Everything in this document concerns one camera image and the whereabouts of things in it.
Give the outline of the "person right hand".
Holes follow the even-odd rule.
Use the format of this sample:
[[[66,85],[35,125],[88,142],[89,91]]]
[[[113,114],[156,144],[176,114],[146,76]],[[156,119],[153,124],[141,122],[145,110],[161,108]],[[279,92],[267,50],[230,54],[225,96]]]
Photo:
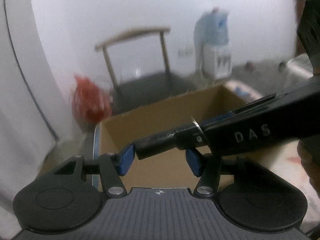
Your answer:
[[[298,143],[297,152],[301,159],[301,165],[309,176],[311,186],[319,194],[319,166],[313,161],[311,153],[308,152],[302,141]]]

